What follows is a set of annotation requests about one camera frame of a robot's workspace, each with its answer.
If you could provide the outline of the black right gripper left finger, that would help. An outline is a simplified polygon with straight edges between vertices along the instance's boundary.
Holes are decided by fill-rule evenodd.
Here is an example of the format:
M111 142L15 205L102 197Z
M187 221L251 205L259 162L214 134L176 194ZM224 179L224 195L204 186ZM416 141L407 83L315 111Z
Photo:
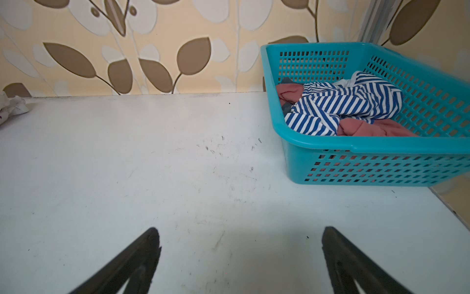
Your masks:
M159 232L151 227L72 293L116 294L124 288L125 294L146 294L161 251Z

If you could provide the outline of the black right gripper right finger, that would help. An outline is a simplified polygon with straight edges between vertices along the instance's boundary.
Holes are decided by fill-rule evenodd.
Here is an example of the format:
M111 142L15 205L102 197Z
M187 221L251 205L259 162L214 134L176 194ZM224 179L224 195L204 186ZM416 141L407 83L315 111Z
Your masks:
M335 294L409 294L396 281L334 227L322 236L323 254Z

